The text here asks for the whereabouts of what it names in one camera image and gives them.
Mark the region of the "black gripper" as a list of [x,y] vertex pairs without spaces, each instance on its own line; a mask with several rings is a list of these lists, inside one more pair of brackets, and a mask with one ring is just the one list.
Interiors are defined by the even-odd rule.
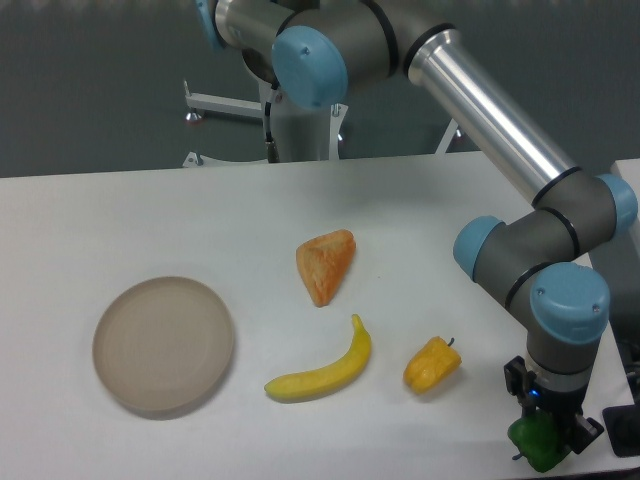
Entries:
[[514,396],[523,411],[536,406],[560,416],[562,442],[576,455],[581,454],[603,432],[597,420],[582,413],[582,406],[591,379],[591,369],[578,373],[560,374],[536,363],[526,363],[516,356],[504,365],[506,390]]

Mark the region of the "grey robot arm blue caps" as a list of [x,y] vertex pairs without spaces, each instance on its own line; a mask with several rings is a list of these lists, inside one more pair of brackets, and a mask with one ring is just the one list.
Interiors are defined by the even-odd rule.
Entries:
[[610,291],[577,259],[632,226],[633,189],[575,165],[472,59],[456,27],[422,1],[199,1],[195,8],[210,46],[241,51],[263,84],[269,162],[328,159],[333,108],[349,91],[402,73],[531,204],[512,224],[471,221],[453,254],[526,329],[525,356],[504,368],[521,424],[554,453],[584,451],[605,428],[584,416],[582,404]]

